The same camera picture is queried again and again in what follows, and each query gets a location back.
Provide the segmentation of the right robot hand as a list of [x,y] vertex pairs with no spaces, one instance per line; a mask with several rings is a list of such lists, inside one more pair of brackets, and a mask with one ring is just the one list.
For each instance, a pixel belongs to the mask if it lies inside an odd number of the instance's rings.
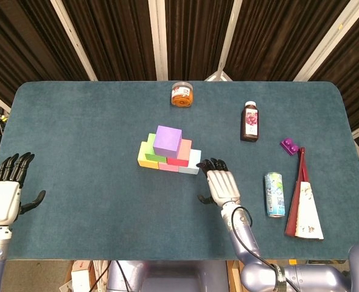
[[233,174],[222,159],[204,159],[196,165],[204,173],[211,195],[206,198],[198,195],[203,204],[216,204],[223,208],[233,202],[240,204],[240,192]]

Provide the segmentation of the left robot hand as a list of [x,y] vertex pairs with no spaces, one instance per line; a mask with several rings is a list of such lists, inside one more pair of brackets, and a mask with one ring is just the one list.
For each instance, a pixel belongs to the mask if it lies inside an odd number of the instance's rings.
[[14,154],[0,164],[0,226],[10,226],[17,218],[38,207],[46,195],[42,190],[30,203],[21,203],[21,193],[27,170],[35,155],[27,152]]

